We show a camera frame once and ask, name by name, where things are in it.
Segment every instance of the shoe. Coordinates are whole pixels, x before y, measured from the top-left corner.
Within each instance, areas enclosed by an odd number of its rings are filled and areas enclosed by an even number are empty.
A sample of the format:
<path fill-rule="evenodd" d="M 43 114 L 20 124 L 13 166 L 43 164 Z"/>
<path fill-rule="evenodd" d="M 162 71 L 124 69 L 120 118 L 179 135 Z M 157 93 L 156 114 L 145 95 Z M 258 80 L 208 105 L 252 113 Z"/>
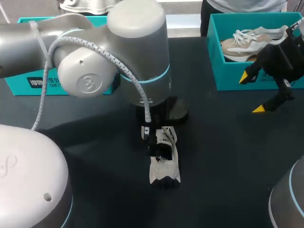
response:
<path fill-rule="evenodd" d="M 172 126 L 156 130 L 157 144 L 169 146 L 171 156 L 151 157 L 150 184 L 158 189 L 171 189 L 181 181 L 179 158 L 176 149 L 177 136 Z"/>
<path fill-rule="evenodd" d="M 259 53 L 267 44 L 278 45 L 286 37 L 286 25 L 279 29 L 237 30 L 234 38 L 221 43 L 224 57 L 236 62 L 246 62 L 251 56 Z"/>

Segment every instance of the small screw hole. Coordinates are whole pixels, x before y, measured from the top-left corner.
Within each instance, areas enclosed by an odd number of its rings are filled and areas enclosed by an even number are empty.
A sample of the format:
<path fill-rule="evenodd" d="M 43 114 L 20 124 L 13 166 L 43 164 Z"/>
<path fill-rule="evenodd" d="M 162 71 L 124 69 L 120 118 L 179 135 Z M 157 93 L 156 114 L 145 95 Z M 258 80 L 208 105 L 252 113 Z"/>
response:
<path fill-rule="evenodd" d="M 45 201 L 47 201 L 47 202 L 52 201 L 52 196 L 51 196 L 51 194 L 49 194 L 49 193 L 45 193 L 45 194 L 43 195 L 43 198 L 44 198 Z"/>

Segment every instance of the person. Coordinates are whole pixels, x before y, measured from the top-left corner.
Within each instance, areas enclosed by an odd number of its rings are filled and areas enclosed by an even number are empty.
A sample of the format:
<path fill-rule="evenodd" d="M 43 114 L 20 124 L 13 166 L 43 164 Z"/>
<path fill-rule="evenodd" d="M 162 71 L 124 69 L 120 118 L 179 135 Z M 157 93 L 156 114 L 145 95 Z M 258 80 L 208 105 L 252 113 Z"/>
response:
<path fill-rule="evenodd" d="M 105 16 L 121 0 L 57 0 L 61 13 L 80 13 L 85 16 Z"/>
<path fill-rule="evenodd" d="M 209 19 L 214 13 L 280 12 L 286 0 L 203 0 L 200 35 L 207 36 Z"/>

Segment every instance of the shoe lace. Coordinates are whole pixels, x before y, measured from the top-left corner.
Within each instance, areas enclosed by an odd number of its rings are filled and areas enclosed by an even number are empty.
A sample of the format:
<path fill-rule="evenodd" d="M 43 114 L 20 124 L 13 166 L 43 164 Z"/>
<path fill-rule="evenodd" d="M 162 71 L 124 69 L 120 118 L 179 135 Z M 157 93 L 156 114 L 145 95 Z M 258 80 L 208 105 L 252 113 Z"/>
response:
<path fill-rule="evenodd" d="M 246 44 L 246 42 L 248 43 L 250 40 L 257 40 L 257 36 L 254 33 L 250 33 L 248 34 L 248 32 L 250 32 L 251 30 L 249 29 L 245 29 L 245 30 L 237 30 L 234 34 L 234 44 L 236 45 L 241 45 L 241 44 Z"/>

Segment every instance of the teal shoe box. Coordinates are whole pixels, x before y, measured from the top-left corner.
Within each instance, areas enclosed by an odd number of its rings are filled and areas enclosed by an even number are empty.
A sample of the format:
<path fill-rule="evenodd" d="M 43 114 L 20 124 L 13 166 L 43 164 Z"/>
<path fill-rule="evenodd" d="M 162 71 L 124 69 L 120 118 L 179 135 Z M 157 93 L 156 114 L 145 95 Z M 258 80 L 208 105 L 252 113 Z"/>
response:
<path fill-rule="evenodd" d="M 20 18 L 18 23 L 27 23 L 31 20 L 39 21 L 45 20 L 52 17 L 45 18 Z M 95 16 L 87 17 L 94 26 L 102 26 L 106 24 L 106 16 Z M 41 95 L 42 92 L 42 77 L 43 70 L 38 70 L 18 76 L 6 78 L 6 82 L 9 85 L 12 93 L 15 96 L 18 95 Z M 112 85 L 104 95 L 110 95 L 115 88 L 118 86 L 119 78 L 115 78 Z M 49 71 L 48 82 L 47 82 L 47 95 L 68 95 L 66 91 L 61 87 L 60 81 L 58 79 L 57 70 L 54 68 Z"/>
<path fill-rule="evenodd" d="M 273 78 L 263 70 L 260 71 L 255 83 L 239 84 L 245 68 L 253 62 L 226 62 L 220 41 L 233 38 L 236 30 L 258 27 L 276 29 L 283 25 L 291 26 L 301 18 L 302 15 L 298 12 L 212 14 L 209 21 L 207 44 L 217 89 L 219 91 L 277 89 Z M 304 77 L 296 81 L 292 88 L 304 88 Z"/>

